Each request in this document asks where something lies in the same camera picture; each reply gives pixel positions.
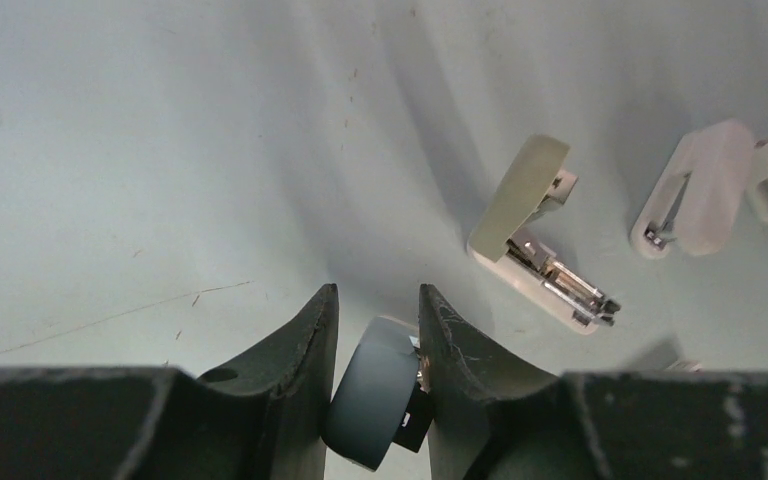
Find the beige white stapler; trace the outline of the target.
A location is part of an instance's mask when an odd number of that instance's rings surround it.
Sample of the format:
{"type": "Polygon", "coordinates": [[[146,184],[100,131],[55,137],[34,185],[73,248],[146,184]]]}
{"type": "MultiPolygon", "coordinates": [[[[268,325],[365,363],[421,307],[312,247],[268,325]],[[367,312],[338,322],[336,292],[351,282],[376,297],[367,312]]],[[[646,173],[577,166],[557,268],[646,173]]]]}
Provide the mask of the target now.
{"type": "Polygon", "coordinates": [[[615,325],[621,305],[565,264],[530,225],[565,205],[578,176],[564,168],[570,145],[534,134],[518,151],[471,230],[466,251],[479,265],[570,330],[615,325]]]}

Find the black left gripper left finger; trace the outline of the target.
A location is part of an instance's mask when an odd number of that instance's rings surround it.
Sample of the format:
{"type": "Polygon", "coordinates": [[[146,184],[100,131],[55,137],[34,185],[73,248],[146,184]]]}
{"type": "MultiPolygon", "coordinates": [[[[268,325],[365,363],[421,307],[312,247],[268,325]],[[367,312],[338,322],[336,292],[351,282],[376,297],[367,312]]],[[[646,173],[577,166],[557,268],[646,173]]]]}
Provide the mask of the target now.
{"type": "Polygon", "coordinates": [[[0,367],[0,479],[320,479],[338,289],[200,376],[0,367]]]}

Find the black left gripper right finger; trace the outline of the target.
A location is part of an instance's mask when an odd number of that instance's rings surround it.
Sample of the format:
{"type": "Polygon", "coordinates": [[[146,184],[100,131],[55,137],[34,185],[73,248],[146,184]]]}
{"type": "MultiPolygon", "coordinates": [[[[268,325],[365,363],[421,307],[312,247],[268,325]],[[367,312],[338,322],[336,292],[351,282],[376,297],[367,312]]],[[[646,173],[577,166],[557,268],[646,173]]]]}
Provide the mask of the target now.
{"type": "Polygon", "coordinates": [[[768,372],[551,374],[419,289],[435,479],[768,479],[768,372]]]}

